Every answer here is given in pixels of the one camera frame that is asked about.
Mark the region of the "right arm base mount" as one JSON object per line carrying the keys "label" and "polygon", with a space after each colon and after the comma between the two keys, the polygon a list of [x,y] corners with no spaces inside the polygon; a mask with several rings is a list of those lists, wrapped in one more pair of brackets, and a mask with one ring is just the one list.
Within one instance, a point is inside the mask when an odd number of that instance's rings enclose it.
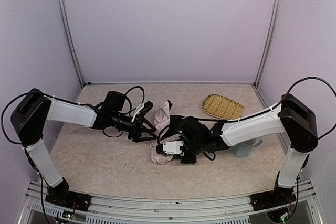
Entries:
{"label": "right arm base mount", "polygon": [[254,211],[286,205],[296,201],[294,192],[285,193],[283,191],[266,191],[263,193],[252,194],[250,196]]}

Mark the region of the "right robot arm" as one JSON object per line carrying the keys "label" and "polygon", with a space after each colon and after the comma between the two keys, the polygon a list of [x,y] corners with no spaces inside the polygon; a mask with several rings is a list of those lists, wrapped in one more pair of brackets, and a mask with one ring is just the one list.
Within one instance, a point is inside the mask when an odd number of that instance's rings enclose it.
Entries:
{"label": "right robot arm", "polygon": [[310,153],[318,146],[315,113],[287,91],[270,107],[233,120],[212,120],[211,129],[204,119],[179,116],[164,127],[157,138],[159,154],[179,156],[181,163],[194,164],[198,154],[215,154],[245,141],[272,134],[287,135],[290,144],[284,164],[272,190],[251,195],[254,210],[297,202],[298,179]]}

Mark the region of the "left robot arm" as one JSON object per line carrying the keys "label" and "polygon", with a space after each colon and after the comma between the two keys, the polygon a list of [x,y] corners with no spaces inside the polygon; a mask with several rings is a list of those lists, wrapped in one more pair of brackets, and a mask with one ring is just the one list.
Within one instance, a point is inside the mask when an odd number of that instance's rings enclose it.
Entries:
{"label": "left robot arm", "polygon": [[157,139],[155,127],[145,117],[153,107],[152,102],[142,100],[134,109],[127,92],[109,91],[102,102],[92,105],[68,101],[33,88],[9,101],[1,113],[1,120],[13,104],[16,107],[11,112],[10,122],[18,140],[8,136],[2,122],[3,134],[10,143],[23,148],[33,169],[46,182],[46,200],[59,205],[75,200],[68,182],[54,165],[46,144],[45,128],[49,123],[80,125],[103,134],[108,128],[113,128],[121,134],[127,133],[127,138],[135,143]]}

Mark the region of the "pink and black folding umbrella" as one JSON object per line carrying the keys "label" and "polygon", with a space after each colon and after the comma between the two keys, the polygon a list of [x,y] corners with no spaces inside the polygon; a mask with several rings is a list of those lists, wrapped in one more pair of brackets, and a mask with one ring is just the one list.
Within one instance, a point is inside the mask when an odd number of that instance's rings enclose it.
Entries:
{"label": "pink and black folding umbrella", "polygon": [[[153,125],[156,128],[156,135],[159,135],[160,131],[170,124],[171,118],[171,107],[172,102],[166,100],[162,105],[159,106],[155,113]],[[149,147],[151,150],[150,159],[155,165],[165,165],[172,160],[172,156],[167,156],[163,154],[158,154],[156,152],[157,141],[149,141]]]}

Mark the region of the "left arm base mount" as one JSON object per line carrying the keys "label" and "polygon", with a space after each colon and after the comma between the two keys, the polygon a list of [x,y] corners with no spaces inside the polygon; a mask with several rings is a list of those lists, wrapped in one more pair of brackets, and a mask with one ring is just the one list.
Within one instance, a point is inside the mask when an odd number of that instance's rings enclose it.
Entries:
{"label": "left arm base mount", "polygon": [[48,193],[45,201],[72,210],[87,212],[91,203],[91,195],[69,191],[67,192],[65,199],[58,199],[56,196]]}

